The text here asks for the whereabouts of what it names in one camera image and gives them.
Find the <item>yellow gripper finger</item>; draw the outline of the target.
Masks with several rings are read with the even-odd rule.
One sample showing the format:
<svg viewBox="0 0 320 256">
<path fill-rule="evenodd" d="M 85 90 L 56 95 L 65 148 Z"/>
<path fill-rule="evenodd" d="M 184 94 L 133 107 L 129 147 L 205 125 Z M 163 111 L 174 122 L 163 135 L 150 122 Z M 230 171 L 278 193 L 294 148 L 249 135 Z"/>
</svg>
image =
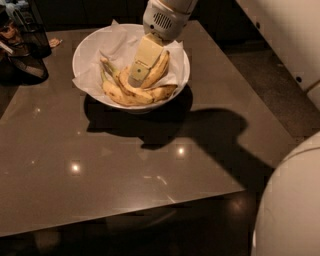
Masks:
<svg viewBox="0 0 320 256">
<path fill-rule="evenodd" d="M 129 69 L 128 83 L 134 88 L 148 88 L 157 80 L 157 63 L 163 52 L 162 40 L 152 33 L 144 35 Z"/>
</svg>

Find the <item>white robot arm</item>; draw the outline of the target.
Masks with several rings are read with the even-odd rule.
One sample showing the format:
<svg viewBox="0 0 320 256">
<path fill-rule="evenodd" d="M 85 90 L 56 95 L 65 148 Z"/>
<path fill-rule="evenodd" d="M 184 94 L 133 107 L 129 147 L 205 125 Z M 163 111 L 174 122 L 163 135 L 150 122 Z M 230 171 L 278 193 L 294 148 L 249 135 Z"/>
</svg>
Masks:
<svg viewBox="0 0 320 256">
<path fill-rule="evenodd" d="M 313 103 L 319 101 L 320 0 L 236 0 Z M 311 136 L 276 168 L 239 144 L 245 121 L 201 110 L 186 135 L 245 189 L 222 200 L 223 213 L 189 242 L 192 256 L 320 256 L 319 137 Z"/>
</svg>

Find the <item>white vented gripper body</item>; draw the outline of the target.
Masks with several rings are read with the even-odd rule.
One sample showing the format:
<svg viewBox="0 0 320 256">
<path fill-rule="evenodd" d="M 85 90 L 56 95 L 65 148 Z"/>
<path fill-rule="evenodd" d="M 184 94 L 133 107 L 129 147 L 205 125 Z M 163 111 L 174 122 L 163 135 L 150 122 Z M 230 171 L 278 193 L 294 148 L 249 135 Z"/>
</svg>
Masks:
<svg viewBox="0 0 320 256">
<path fill-rule="evenodd" d="M 144 31 L 164 41 L 174 41 L 191 14 L 192 0 L 148 0 L 143 14 Z"/>
</svg>

